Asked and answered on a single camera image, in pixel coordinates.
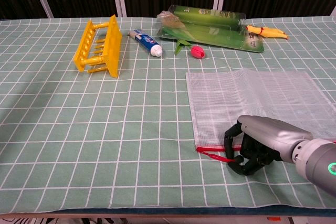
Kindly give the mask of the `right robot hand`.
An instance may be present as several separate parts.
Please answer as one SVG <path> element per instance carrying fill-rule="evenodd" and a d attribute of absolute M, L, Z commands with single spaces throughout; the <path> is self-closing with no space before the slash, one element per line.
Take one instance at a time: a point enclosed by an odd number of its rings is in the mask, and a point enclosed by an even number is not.
<path fill-rule="evenodd" d="M 237 174 L 252 175 L 273 161 L 293 163 L 292 153 L 312 133 L 281 120 L 241 115 L 224 135 L 228 166 Z"/>

